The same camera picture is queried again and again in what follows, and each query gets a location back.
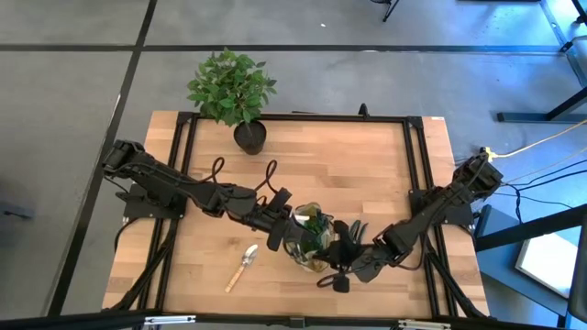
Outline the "black chair leg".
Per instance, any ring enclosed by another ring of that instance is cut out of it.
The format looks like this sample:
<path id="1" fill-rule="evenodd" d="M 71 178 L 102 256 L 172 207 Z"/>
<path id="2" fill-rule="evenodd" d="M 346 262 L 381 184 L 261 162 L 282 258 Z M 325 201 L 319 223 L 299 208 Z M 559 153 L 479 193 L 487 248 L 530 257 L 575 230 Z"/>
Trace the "black chair leg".
<path id="1" fill-rule="evenodd" d="M 400 2 L 400 0 L 370 0 L 370 1 L 375 4 L 378 4 L 378 5 L 386 5 L 386 11 L 385 11 L 385 14 L 382 18 L 383 23 L 385 23 L 389 19 L 390 15 L 392 14 L 394 9 L 396 8 L 398 3 Z"/>

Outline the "white flat panel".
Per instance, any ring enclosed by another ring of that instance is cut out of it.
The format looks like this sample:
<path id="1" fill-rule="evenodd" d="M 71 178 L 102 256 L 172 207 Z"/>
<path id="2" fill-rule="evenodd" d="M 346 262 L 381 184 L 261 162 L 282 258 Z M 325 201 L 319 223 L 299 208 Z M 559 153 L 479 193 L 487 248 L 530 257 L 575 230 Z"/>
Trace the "white flat panel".
<path id="1" fill-rule="evenodd" d="M 525 240 L 515 268 L 562 298 L 570 297 L 577 247 L 557 234 Z"/>

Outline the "black floor stand base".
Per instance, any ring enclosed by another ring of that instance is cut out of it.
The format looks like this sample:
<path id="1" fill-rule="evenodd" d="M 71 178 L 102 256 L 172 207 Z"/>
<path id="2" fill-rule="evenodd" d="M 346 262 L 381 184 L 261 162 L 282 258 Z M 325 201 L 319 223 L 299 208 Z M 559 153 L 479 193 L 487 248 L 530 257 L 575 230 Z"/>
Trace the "black floor stand base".
<path id="1" fill-rule="evenodd" d="M 573 114 L 575 110 L 587 105 L 587 87 L 546 113 L 499 112 L 498 122 L 534 124 L 578 124 L 587 120 L 587 114 Z"/>

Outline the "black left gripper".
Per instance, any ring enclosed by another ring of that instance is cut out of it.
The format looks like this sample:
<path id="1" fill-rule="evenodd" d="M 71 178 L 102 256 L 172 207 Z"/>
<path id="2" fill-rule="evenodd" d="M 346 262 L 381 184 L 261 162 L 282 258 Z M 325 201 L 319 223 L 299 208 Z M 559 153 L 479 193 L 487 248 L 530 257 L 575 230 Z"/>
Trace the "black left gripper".
<path id="1" fill-rule="evenodd" d="M 264 214 L 271 219 L 271 229 L 267 239 L 267 248 L 271 251 L 277 251 L 281 244 L 287 222 L 292 211 L 292 207 L 288 204 L 292 194 L 285 188 L 281 188 L 274 194 L 271 201 L 265 208 Z M 317 231 L 317 223 L 315 220 L 298 221 L 293 220 L 294 223 L 309 232 Z M 299 248 L 321 248 L 322 241 L 319 236 L 312 233 L 290 234 L 287 237 L 287 242 Z"/>

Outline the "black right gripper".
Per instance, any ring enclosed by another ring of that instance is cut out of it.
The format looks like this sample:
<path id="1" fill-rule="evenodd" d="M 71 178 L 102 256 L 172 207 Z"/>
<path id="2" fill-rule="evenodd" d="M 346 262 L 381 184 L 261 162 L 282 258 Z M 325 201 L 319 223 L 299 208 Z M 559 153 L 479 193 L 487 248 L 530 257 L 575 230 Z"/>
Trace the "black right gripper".
<path id="1" fill-rule="evenodd" d="M 362 241 L 356 244 L 352 241 L 349 235 L 351 225 L 340 220 L 333 223 L 334 232 L 338 235 L 338 240 L 333 241 L 330 245 L 334 252 L 333 263 L 337 271 L 332 280 L 335 292 L 349 292 L 349 274 L 354 274 L 361 282 L 368 283 L 374 280 L 382 270 L 382 262 L 377 258 L 378 250 L 374 245 L 363 245 Z M 326 248 L 315 253 L 314 271 L 324 271 L 331 268 L 330 262 L 319 259 L 331 259 L 332 251 L 330 248 Z"/>

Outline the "silver metal bracket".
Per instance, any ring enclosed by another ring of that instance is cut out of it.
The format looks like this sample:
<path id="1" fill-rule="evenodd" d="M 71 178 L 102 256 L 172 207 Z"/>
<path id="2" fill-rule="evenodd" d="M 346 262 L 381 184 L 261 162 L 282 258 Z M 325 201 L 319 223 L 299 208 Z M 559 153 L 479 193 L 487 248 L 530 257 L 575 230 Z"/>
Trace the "silver metal bracket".
<path id="1" fill-rule="evenodd" d="M 409 319 L 399 320 L 397 328 L 399 330 L 452 330 L 451 324 Z"/>
<path id="2" fill-rule="evenodd" d="M 148 316 L 144 319 L 144 325 L 177 325 L 190 324 L 196 321 L 195 315 L 160 315 Z"/>

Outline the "blue grey platform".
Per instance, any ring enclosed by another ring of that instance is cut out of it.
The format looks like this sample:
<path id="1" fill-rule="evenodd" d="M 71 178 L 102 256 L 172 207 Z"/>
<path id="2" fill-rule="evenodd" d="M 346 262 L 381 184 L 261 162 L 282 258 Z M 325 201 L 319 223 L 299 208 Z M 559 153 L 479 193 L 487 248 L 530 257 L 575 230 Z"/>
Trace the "blue grey platform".
<path id="1" fill-rule="evenodd" d="M 485 205 L 480 211 L 474 236 L 476 238 L 483 237 L 517 225 L 516 218 L 490 205 Z M 481 273 L 521 293 L 551 312 L 564 315 L 568 308 L 568 302 L 565 298 L 531 279 L 515 267 L 523 245 L 523 241 L 518 241 L 478 252 L 477 260 Z"/>

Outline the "black overhead rig beam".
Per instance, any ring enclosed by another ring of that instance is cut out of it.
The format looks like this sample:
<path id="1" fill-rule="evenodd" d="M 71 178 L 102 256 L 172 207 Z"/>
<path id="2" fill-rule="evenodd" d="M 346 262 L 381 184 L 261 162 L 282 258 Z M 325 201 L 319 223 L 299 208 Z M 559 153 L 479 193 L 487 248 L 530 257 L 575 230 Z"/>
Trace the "black overhead rig beam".
<path id="1" fill-rule="evenodd" d="M 399 330 L 399 320 L 406 318 L 335 318 L 315 316 L 268 316 L 268 315 L 229 315 L 229 314 L 158 314 L 155 310 L 115 311 L 53 315 L 34 318 L 0 320 L 0 330 L 121 330 L 144 325 L 148 316 L 195 315 L 191 324 L 244 324 L 281 325 L 291 329 L 304 329 L 309 326 L 364 326 L 386 327 Z M 451 324 L 452 330 L 568 330 L 562 327 L 519 324 L 503 322 L 491 317 L 466 318 L 441 315 L 430 319 L 409 319 Z"/>

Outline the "grey metal cart frame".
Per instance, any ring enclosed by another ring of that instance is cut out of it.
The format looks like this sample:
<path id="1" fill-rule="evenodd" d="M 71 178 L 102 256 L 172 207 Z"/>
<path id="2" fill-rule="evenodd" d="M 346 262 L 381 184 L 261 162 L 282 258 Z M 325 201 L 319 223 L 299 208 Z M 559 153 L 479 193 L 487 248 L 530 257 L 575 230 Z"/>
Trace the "grey metal cart frame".
<path id="1" fill-rule="evenodd" d="M 587 0 L 540 0 L 539 4 L 581 87 L 587 87 Z"/>

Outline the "black diagonal table beam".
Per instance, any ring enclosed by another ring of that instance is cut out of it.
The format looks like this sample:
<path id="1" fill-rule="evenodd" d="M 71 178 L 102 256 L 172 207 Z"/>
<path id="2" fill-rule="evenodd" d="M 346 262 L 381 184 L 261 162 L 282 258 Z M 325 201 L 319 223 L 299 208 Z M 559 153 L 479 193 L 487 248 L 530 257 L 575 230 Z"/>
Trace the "black diagonal table beam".
<path id="1" fill-rule="evenodd" d="M 566 211 L 514 225 L 512 227 L 480 236 L 476 239 L 476 251 L 484 251 L 540 237 L 560 230 L 582 226 L 587 221 L 587 203 Z"/>

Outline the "green potted plant black pot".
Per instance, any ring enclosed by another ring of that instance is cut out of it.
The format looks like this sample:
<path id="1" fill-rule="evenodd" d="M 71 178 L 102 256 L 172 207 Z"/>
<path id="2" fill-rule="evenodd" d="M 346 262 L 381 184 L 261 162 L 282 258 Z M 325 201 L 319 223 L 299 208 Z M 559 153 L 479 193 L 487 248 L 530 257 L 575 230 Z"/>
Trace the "green potted plant black pot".
<path id="1" fill-rule="evenodd" d="M 277 94 L 276 84 L 263 61 L 224 49 L 198 64 L 187 83 L 187 99 L 202 117 L 231 128 L 235 143 L 245 153 L 257 155 L 267 139 L 261 111 Z"/>

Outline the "beige green gardening bag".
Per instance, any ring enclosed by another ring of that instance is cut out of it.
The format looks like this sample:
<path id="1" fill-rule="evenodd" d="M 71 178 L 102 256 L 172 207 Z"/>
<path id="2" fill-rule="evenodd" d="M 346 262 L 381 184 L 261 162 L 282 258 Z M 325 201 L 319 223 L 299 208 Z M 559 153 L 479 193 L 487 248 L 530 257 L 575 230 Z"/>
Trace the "beige green gardening bag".
<path id="1" fill-rule="evenodd" d="M 297 206 L 290 219 L 305 231 L 301 238 L 296 238 L 292 232 L 284 237 L 282 246 L 286 254 L 305 271 L 319 273 L 328 268 L 326 261 L 314 255 L 326 250 L 334 240 L 334 217 L 325 214 L 319 203 L 311 202 Z"/>

